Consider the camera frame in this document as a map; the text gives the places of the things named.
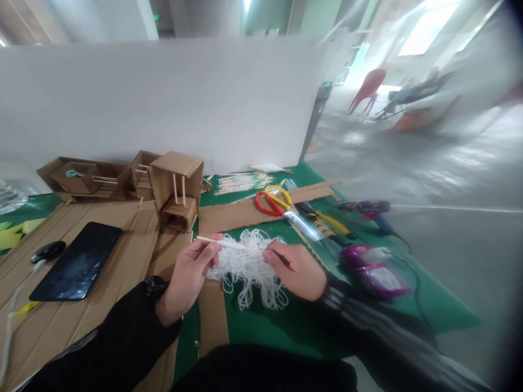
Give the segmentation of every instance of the hand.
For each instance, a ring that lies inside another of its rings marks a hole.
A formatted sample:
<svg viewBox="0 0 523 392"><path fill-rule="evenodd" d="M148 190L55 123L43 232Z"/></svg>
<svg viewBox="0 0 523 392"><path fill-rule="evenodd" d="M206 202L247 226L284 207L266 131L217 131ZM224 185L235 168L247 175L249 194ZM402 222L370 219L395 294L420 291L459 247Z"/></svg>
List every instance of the hand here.
<svg viewBox="0 0 523 392"><path fill-rule="evenodd" d="M209 238L221 240L223 234ZM218 266L220 250L222 247L216 242L195 240L178 253L171 282L156 301L156 314L164 327L174 324L193 306L207 271Z"/></svg>
<svg viewBox="0 0 523 392"><path fill-rule="evenodd" d="M272 241L263 257L282 283L298 297L316 301L325 292L327 275L303 245Z"/></svg>

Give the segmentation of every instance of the black sleeve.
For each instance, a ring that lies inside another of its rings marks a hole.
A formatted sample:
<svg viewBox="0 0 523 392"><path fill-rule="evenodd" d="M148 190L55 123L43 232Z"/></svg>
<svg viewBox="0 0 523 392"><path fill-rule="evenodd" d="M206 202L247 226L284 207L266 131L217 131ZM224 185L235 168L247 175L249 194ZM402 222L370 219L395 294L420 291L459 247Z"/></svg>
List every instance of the black sleeve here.
<svg viewBox="0 0 523 392"><path fill-rule="evenodd" d="M491 390L442 355L431 328L420 320L369 300L329 273L318 303L336 335L354 342L356 355L383 390Z"/></svg>
<svg viewBox="0 0 523 392"><path fill-rule="evenodd" d="M167 284L139 283L113 306L104 322L54 357L21 388L26 391L132 391L180 333L165 328L155 302Z"/></svg>

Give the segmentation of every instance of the white board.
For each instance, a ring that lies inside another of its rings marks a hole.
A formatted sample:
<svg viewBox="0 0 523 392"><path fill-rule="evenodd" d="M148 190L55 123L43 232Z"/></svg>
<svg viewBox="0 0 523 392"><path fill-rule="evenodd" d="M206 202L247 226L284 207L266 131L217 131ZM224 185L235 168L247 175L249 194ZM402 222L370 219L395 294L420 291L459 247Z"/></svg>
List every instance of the white board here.
<svg viewBox="0 0 523 392"><path fill-rule="evenodd" d="M301 36L1 48L0 178L138 150L195 155L206 174L295 165L322 55Z"/></svg>

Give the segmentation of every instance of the black mouse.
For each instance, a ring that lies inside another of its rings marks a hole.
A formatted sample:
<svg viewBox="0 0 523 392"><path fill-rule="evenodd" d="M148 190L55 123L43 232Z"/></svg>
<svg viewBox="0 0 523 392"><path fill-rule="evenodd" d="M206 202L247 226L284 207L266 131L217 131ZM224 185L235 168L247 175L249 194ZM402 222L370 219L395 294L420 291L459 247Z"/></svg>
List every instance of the black mouse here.
<svg viewBox="0 0 523 392"><path fill-rule="evenodd" d="M36 264L40 260L52 260L62 254L65 246L64 241L55 241L41 247L36 251L33 257L31 257L31 263Z"/></svg>

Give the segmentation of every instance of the cable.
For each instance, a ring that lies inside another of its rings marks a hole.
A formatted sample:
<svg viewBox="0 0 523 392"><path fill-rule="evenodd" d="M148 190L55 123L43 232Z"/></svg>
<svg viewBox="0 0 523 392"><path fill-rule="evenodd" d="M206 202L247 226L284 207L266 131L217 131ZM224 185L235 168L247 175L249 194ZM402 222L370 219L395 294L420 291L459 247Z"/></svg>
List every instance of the cable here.
<svg viewBox="0 0 523 392"><path fill-rule="evenodd" d="M423 309L421 308L421 305L419 304L420 279L419 279L418 272L405 259L401 258L400 256L395 255L394 253L390 252L388 249L384 250L384 252L389 254L389 255L391 255L391 256L394 256L395 258L397 258L399 260L401 260L414 273L414 276L416 277L416 286L414 287L414 301L416 302L416 307L418 308L418 311L419 311L419 314L421 315L421 318L423 319L423 321L425 322L425 324L427 325L429 330L431 332L433 332L434 329L432 328L432 325L430 324L427 316L425 315L425 312L423 311Z"/></svg>
<svg viewBox="0 0 523 392"><path fill-rule="evenodd" d="M398 233L396 233L396 232L392 233L392 235L393 235L394 237L396 237L396 238L402 240L402 241L405 243L405 245L407 245L407 249L409 250L409 254L412 254L412 248L410 247L410 244L407 242L407 240L406 240L405 238L401 237L401 236L400 236Z"/></svg>
<svg viewBox="0 0 523 392"><path fill-rule="evenodd" d="M9 308L9 314L7 316L7 334L5 337L4 354L2 355L2 370L0 371L0 388L4 383L5 374L7 373L7 366L9 364L9 351L11 348L11 341L13 339L13 317L15 316L16 300L18 299L18 295L22 291L24 285L27 282L29 282L30 279L38 272L38 270L44 266L46 261L47 260L40 260L34 266L33 271L31 272L29 277L26 280L24 280L20 286L18 286L18 289L16 289L15 293L13 294L13 299L11 300L11 307Z"/></svg>

